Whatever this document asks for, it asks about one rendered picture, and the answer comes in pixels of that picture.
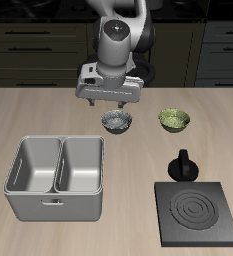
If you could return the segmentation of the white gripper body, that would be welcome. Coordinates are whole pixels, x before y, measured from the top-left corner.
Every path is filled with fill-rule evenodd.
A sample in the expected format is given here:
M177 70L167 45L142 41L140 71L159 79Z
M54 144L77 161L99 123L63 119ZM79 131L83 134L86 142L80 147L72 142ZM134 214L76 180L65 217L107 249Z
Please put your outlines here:
M107 89L102 86L85 85L79 83L76 88L76 96L84 98L107 101L124 101L136 103L140 100L141 88L144 81L139 77L127 76L124 84L117 89Z

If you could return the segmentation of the black bowl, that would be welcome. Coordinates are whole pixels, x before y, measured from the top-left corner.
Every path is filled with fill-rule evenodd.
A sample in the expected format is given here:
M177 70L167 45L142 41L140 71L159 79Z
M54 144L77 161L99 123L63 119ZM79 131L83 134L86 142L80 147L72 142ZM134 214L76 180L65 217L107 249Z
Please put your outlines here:
M111 110L101 117L101 123L108 132L122 134L130 128L132 116L125 111Z

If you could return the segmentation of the green bowl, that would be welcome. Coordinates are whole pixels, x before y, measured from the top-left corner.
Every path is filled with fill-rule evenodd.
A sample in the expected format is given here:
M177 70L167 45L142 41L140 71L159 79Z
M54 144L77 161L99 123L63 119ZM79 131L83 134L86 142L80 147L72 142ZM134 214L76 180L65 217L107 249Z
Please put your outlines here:
M169 108L160 112L158 115L161 126L170 133L183 131L190 123L190 116L179 109Z

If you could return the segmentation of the black round stove knob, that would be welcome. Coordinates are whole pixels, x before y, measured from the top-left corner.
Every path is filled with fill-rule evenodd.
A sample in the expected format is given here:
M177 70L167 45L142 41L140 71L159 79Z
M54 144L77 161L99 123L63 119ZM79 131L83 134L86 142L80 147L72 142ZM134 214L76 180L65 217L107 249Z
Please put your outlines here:
M198 166L189 159L188 151L180 149L178 157L168 165L169 176L177 181L195 181L199 174Z

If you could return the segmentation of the dark grey stove plate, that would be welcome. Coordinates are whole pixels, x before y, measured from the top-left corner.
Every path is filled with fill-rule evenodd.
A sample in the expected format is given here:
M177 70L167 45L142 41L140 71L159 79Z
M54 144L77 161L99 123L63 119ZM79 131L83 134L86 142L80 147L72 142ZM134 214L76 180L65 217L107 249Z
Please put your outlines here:
M162 247L233 247L233 218L220 182L155 182Z

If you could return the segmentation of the dark kitchen cupboards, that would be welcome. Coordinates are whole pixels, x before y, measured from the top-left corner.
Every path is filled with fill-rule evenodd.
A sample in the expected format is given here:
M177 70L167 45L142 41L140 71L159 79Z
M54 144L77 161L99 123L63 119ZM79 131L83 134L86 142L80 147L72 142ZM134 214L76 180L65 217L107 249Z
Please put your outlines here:
M150 87L192 87L208 22L233 22L214 0L164 0L151 12L154 46L136 75L155 68ZM0 87L75 87L80 67L95 51L97 11L86 0L0 0Z

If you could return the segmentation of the white two-bin basket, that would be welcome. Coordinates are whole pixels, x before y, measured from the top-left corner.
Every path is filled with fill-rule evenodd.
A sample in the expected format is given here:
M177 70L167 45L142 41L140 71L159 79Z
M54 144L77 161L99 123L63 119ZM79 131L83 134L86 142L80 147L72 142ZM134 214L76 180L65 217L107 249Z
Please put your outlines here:
M3 192L20 221L97 221L102 213L104 138L23 137Z

